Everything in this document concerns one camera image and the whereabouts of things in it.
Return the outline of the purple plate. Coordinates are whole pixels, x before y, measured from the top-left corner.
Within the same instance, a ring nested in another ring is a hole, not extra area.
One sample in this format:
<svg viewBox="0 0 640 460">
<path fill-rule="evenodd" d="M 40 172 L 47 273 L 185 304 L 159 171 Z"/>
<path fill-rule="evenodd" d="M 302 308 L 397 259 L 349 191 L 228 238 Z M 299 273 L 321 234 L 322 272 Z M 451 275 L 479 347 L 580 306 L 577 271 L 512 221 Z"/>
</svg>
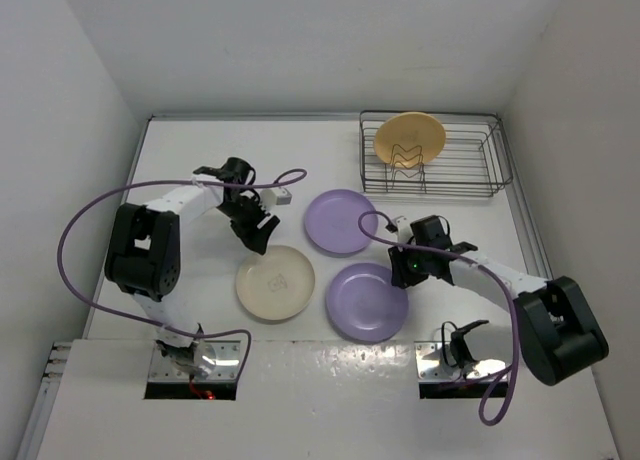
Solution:
<svg viewBox="0 0 640 460">
<path fill-rule="evenodd" d="M 333 327 L 343 337 L 369 344 L 392 338 L 408 317 L 409 298 L 391 279 L 391 270 L 379 264 L 355 263 L 343 268 L 325 296 Z"/>
<path fill-rule="evenodd" d="M 365 250 L 372 240 L 359 227 L 359 217 L 374 211 L 361 193 L 349 189 L 328 190 L 306 209 L 303 225 L 311 242 L 323 253 L 351 256 Z"/>
</svg>

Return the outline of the orange plate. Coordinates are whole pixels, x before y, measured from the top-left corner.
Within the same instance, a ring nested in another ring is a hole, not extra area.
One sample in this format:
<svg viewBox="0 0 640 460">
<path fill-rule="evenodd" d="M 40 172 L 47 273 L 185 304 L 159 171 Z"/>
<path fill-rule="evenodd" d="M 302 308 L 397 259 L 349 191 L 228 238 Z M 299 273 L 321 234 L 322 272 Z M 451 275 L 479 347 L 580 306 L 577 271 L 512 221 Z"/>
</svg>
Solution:
<svg viewBox="0 0 640 460">
<path fill-rule="evenodd" d="M 373 148 L 385 164 L 411 169 L 434 160 L 445 144 L 446 130 L 435 117 L 422 112 L 405 112 L 379 127 Z"/>
</svg>

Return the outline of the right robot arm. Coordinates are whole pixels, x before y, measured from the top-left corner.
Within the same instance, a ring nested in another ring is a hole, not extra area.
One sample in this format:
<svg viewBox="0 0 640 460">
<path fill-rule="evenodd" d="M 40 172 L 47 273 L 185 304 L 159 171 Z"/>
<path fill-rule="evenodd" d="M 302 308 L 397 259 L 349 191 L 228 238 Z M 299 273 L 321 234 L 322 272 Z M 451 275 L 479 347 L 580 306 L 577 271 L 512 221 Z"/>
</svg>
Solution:
<svg viewBox="0 0 640 460">
<path fill-rule="evenodd" d="M 541 383 L 556 385 L 608 357 L 608 341 L 573 279 L 532 276 L 471 243 L 453 243 L 449 224 L 436 215 L 413 222 L 399 216 L 386 229 L 398 240 L 388 249 L 394 286 L 435 278 L 503 308 L 514 316 L 522 358 Z"/>
</svg>

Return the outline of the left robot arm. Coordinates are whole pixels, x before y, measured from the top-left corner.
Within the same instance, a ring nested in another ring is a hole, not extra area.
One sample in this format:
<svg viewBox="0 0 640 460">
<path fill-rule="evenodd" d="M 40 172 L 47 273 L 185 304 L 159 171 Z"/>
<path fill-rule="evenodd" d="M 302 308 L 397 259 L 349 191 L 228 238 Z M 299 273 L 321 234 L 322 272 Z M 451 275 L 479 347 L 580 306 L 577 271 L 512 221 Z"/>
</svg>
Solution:
<svg viewBox="0 0 640 460">
<path fill-rule="evenodd" d="M 220 168 L 201 166 L 186 186 L 145 204 L 124 203 L 116 211 L 105 262 L 106 279 L 130 295 L 147 317 L 160 324 L 161 354 L 192 375 L 210 372 L 213 354 L 194 334 L 201 325 L 187 315 L 186 301 L 175 293 L 181 272 L 181 234 L 193 221 L 217 209 L 250 251 L 266 253 L 269 238 L 280 223 L 270 210 L 287 205 L 292 195 L 284 187 L 256 191 L 255 170 L 230 157 Z"/>
</svg>

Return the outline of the cream plate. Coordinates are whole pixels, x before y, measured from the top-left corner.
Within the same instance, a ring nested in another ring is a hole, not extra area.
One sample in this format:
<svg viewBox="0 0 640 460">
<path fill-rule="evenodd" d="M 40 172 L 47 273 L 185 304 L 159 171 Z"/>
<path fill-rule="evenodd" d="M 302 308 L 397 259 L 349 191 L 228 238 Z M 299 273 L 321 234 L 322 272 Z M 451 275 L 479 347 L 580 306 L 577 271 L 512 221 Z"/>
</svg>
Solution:
<svg viewBox="0 0 640 460">
<path fill-rule="evenodd" d="M 315 271 L 299 250 L 284 245 L 252 254 L 240 265 L 235 289 L 241 306 L 253 317 L 282 322 L 297 316 L 310 303 Z"/>
</svg>

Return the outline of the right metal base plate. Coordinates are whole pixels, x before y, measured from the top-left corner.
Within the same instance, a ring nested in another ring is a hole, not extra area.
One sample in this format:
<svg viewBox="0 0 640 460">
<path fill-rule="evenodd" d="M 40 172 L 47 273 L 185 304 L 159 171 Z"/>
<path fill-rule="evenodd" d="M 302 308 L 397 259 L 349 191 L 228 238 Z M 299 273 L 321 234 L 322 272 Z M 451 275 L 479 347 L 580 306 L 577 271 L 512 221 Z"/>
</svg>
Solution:
<svg viewBox="0 0 640 460">
<path fill-rule="evenodd" d="M 422 383 L 489 381 L 507 367 L 506 362 L 500 359 L 473 360 L 460 367 L 455 363 L 447 341 L 415 342 L 414 353 L 418 378 Z"/>
</svg>

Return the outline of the metal base plate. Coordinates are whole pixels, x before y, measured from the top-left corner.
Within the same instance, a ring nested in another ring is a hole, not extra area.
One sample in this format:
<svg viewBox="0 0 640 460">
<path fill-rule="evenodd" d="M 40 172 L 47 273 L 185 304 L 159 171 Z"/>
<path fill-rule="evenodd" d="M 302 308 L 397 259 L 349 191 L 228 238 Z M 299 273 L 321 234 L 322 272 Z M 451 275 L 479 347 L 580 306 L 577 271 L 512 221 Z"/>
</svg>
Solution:
<svg viewBox="0 0 640 460">
<path fill-rule="evenodd" d="M 422 383 L 489 381 L 507 367 L 506 362 L 500 359 L 473 360 L 460 367 L 455 363 L 447 341 L 415 342 L 414 353 L 418 378 Z"/>
<path fill-rule="evenodd" d="M 151 357 L 148 380 L 152 383 L 233 382 L 241 366 L 239 341 L 202 341 L 177 349 L 157 345 Z"/>
</svg>

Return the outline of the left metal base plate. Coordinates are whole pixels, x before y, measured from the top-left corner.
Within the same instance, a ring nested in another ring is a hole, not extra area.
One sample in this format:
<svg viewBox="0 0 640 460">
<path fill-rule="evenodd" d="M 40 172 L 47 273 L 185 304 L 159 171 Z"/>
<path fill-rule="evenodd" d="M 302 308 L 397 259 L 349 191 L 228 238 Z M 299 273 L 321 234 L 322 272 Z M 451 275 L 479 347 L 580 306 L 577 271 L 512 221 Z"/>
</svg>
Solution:
<svg viewBox="0 0 640 460">
<path fill-rule="evenodd" d="M 241 366 L 239 341 L 202 341 L 177 349 L 157 345 L 151 357 L 148 380 L 152 383 L 233 382 Z"/>
</svg>

